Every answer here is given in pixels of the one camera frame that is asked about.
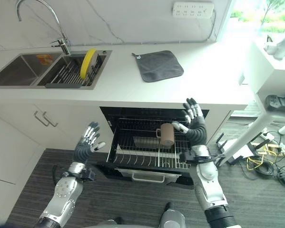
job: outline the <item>stainless steel sink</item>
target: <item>stainless steel sink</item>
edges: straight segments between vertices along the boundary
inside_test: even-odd
[[[30,86],[61,53],[22,54],[0,71],[0,86]]]
[[[0,88],[93,89],[111,51],[97,51],[85,80],[79,76],[86,51],[22,54],[0,71]]]

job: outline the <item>yellow plate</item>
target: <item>yellow plate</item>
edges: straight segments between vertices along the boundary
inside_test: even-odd
[[[94,56],[96,51],[97,50],[95,50],[95,49],[91,49],[86,53],[86,55],[84,57],[84,60],[83,60],[82,66],[81,66],[81,70],[80,70],[80,77],[82,78],[82,80],[85,80],[85,78],[86,78],[90,63],[92,63],[92,59],[93,59],[93,56]]]

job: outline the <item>robotic arm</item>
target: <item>robotic arm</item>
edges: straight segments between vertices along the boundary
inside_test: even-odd
[[[184,103],[183,111],[189,128],[173,122],[175,129],[181,131],[190,141],[191,150],[180,154],[180,161],[191,164],[190,175],[195,186],[198,202],[205,212],[211,228],[241,228],[228,208],[228,202],[218,182],[218,171],[206,144],[206,125],[199,104],[191,98]]]
[[[95,122],[87,127],[75,148],[72,164],[58,181],[51,201],[34,228],[61,228],[69,220],[77,198],[83,190],[83,182],[95,179],[94,172],[86,169],[86,162],[93,152],[105,146],[105,142],[94,145],[100,136],[98,130],[98,123]]]

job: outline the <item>wire rack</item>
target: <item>wire rack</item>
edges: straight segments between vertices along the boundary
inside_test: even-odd
[[[102,59],[99,55],[97,56],[95,65],[91,67],[87,77],[82,80],[80,77],[80,69],[83,59],[84,57],[70,60],[68,64],[61,67],[49,83],[81,84],[82,86],[90,86],[102,65]]]
[[[171,121],[120,118],[115,147],[114,163],[147,167],[188,169],[189,164],[179,162],[179,153],[189,149],[189,141],[174,132],[174,144],[170,147],[160,144],[156,129]]]

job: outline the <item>cabinet door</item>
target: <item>cabinet door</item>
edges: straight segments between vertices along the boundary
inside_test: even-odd
[[[0,180],[16,183],[38,144],[0,119]]]
[[[100,126],[100,138],[97,142],[105,141],[107,143],[100,152],[109,152],[113,132],[98,106],[66,104],[36,104],[36,106],[42,111],[46,111],[50,119],[58,122],[57,128],[69,135],[74,142],[72,150],[90,122],[98,122]]]
[[[0,181],[0,225],[3,225],[14,207],[15,201],[10,200],[15,188],[14,184]]]
[[[36,116],[47,124],[42,116],[43,112],[33,104],[0,104],[0,118],[38,144],[45,148],[70,149],[73,143],[69,142],[72,140],[57,127],[43,125],[34,116],[36,111]]]

